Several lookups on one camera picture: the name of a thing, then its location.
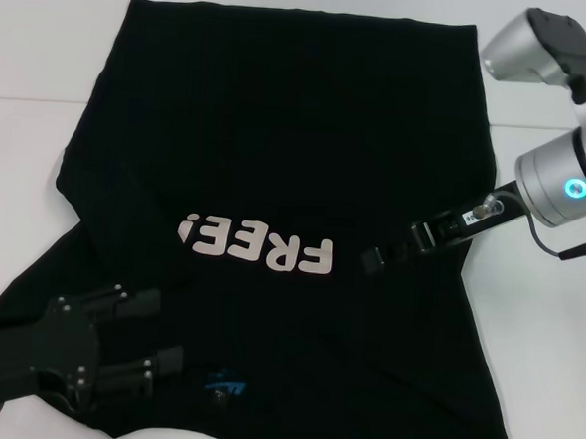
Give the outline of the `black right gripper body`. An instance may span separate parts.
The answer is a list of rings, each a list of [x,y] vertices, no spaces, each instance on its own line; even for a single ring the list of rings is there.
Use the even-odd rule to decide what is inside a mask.
[[[418,228],[423,243],[419,255],[425,255],[454,247],[478,234],[526,216],[527,206],[517,183],[511,181],[485,197],[475,198],[412,225]]]

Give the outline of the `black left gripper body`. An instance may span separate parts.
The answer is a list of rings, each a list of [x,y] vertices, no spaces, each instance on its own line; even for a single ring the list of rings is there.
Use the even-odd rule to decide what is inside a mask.
[[[91,407],[99,364],[97,332],[72,300],[49,304],[45,316],[0,330],[0,402],[56,396],[71,410]]]

